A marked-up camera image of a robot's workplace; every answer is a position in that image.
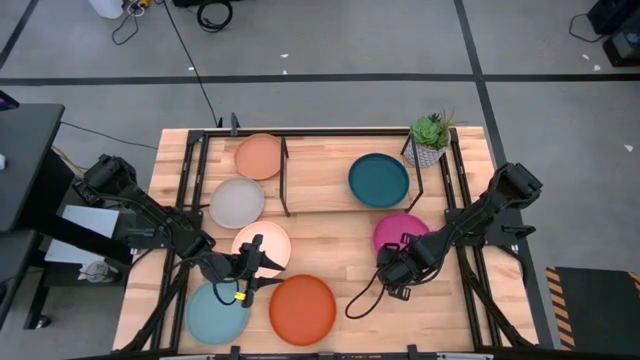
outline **light pink plate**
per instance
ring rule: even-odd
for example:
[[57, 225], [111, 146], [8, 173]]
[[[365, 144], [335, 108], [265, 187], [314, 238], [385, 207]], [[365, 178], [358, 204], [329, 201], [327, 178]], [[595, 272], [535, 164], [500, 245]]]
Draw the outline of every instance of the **light pink plate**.
[[[289, 235], [280, 226], [269, 221], [258, 221], [253, 224], [245, 226], [240, 230], [236, 238], [233, 239], [231, 245], [231, 252], [234, 254], [240, 253], [240, 247], [243, 243], [251, 243], [253, 237], [257, 234], [262, 234], [262, 245], [260, 250], [264, 251], [269, 259], [273, 260], [276, 264], [286, 267], [291, 257], [291, 241]], [[278, 275], [280, 271], [260, 268], [256, 272], [256, 277], [272, 278]]]

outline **wooden table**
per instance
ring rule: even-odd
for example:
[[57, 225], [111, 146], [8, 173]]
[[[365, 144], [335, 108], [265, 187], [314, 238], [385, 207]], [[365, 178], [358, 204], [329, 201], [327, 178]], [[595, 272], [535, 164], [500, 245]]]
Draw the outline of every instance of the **wooden table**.
[[[164, 130], [156, 157], [149, 195], [163, 205], [176, 201], [180, 170], [188, 130]], [[471, 196], [475, 200], [493, 175], [493, 164], [481, 127], [460, 127], [460, 146], [467, 171]], [[209, 143], [201, 204], [209, 202], [211, 192], [225, 179], [238, 176], [233, 154], [242, 138], [215, 138]], [[183, 327], [180, 353], [228, 353], [239, 345], [243, 353], [303, 352], [403, 352], [408, 344], [419, 351], [470, 351], [473, 349], [455, 251], [450, 251], [442, 272], [431, 283], [413, 288], [410, 301], [385, 296], [369, 316], [349, 320], [344, 316], [348, 301], [361, 291], [375, 269], [371, 236], [379, 219], [392, 210], [371, 211], [357, 202], [347, 185], [347, 171], [358, 157], [381, 152], [404, 161], [399, 154], [406, 140], [403, 136], [299, 136], [287, 137], [289, 160], [287, 193], [291, 217], [284, 215], [278, 198], [278, 176], [260, 181], [266, 195], [265, 210], [259, 220], [282, 226], [292, 241], [291, 260], [279, 275], [311, 274], [323, 279], [336, 296], [338, 315], [331, 333], [320, 343], [297, 347], [281, 340], [271, 328], [268, 317], [269, 298], [275, 286], [261, 289], [251, 308], [249, 323], [232, 344], [199, 344]], [[199, 147], [194, 149], [192, 169], [196, 168]], [[449, 151], [449, 166], [454, 178], [458, 206], [462, 206], [460, 188]], [[417, 194], [415, 169], [410, 173], [409, 199]], [[411, 211], [430, 228], [444, 225], [446, 207], [444, 185], [439, 166], [422, 170], [424, 195]], [[191, 171], [186, 199], [192, 198], [195, 170]], [[238, 230], [214, 223], [205, 212], [203, 229], [217, 241], [216, 250], [230, 252]], [[473, 264], [471, 251], [468, 251]], [[529, 304], [517, 261], [496, 248], [484, 249], [493, 297], [507, 318], [531, 342], [537, 342]], [[129, 276], [114, 349], [128, 343], [142, 326], [158, 300], [164, 250], [154, 250], [140, 261]], [[191, 272], [187, 290], [190, 294], [203, 282], [200, 271]], [[351, 311], [359, 313], [375, 300], [380, 291], [376, 283]], [[489, 332], [485, 312], [476, 298], [485, 344]], [[163, 346], [168, 346], [173, 309], [165, 317]]]

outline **orange plate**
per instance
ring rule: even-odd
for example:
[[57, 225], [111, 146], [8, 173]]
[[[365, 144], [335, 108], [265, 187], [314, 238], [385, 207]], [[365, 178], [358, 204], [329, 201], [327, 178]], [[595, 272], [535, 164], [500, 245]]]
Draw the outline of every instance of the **orange plate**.
[[235, 153], [238, 172], [264, 180], [280, 171], [280, 140], [269, 134], [255, 134], [242, 140]]
[[322, 340], [336, 320], [336, 299], [322, 280], [296, 275], [278, 285], [269, 303], [273, 330], [291, 345]]

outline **plate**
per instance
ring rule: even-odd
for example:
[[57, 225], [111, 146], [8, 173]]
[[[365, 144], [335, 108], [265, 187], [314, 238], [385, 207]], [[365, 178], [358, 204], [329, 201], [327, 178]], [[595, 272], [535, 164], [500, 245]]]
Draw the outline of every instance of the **plate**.
[[409, 173], [400, 161], [389, 155], [368, 154], [351, 165], [349, 187], [363, 204], [389, 208], [407, 196]]
[[280, 151], [277, 137], [269, 134], [251, 135], [236, 149], [236, 170], [250, 179], [268, 179], [280, 171]]
[[[235, 283], [216, 285], [224, 301], [231, 301], [236, 293]], [[249, 309], [242, 301], [226, 306], [213, 294], [213, 285], [205, 282], [187, 302], [185, 323], [189, 333], [205, 345], [223, 345], [237, 338], [249, 320]]]
[[269, 320], [276, 334], [289, 344], [315, 344], [331, 331], [336, 320], [336, 299], [317, 277], [292, 276], [273, 292]]
[[397, 213], [387, 215], [376, 225], [373, 231], [373, 247], [376, 253], [386, 243], [400, 244], [404, 248], [406, 244], [401, 243], [402, 234], [422, 235], [429, 232], [429, 228], [422, 220], [407, 213]]
[[255, 181], [234, 177], [223, 181], [211, 194], [209, 214], [213, 221], [228, 229], [245, 227], [264, 209], [264, 193]]
[[[233, 239], [231, 245], [231, 252], [234, 254], [240, 253], [240, 247], [243, 243], [251, 243], [254, 235], [262, 234], [262, 245], [260, 250], [264, 251], [269, 259], [273, 260], [276, 264], [286, 267], [291, 256], [291, 241], [289, 235], [283, 228], [269, 221], [258, 221], [251, 225], [248, 225], [244, 229], [240, 230], [236, 238]], [[256, 277], [272, 278], [278, 275], [280, 271], [259, 268], [256, 272]]]

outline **teal plate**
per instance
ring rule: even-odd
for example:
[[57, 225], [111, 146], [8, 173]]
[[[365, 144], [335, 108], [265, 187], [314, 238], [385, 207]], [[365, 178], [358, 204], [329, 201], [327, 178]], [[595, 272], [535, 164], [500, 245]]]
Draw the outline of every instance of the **teal plate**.
[[409, 173], [400, 161], [385, 154], [367, 154], [349, 169], [349, 187], [360, 202], [372, 208], [389, 208], [409, 192]]

